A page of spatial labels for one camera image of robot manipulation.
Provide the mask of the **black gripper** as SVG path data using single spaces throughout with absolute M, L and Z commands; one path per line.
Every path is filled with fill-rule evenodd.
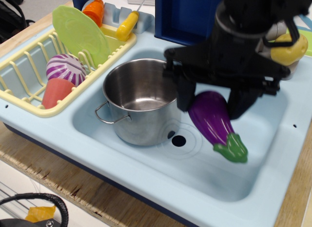
M 177 83 L 177 107 L 183 111 L 193 103 L 197 83 L 230 88 L 228 113 L 240 118 L 262 93 L 276 94 L 279 82 L 290 70 L 256 52 L 257 41 L 226 38 L 208 39 L 192 46 L 164 52 L 167 71 Z

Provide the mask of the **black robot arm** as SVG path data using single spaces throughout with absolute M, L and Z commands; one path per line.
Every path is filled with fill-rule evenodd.
M 167 49 L 165 73 L 177 84 L 177 106 L 187 111 L 197 83 L 227 87 L 231 119 L 243 115 L 264 94 L 275 95 L 290 69 L 257 52 L 290 47 L 299 39 L 294 17 L 312 0 L 222 0 L 210 36 L 198 44 Z

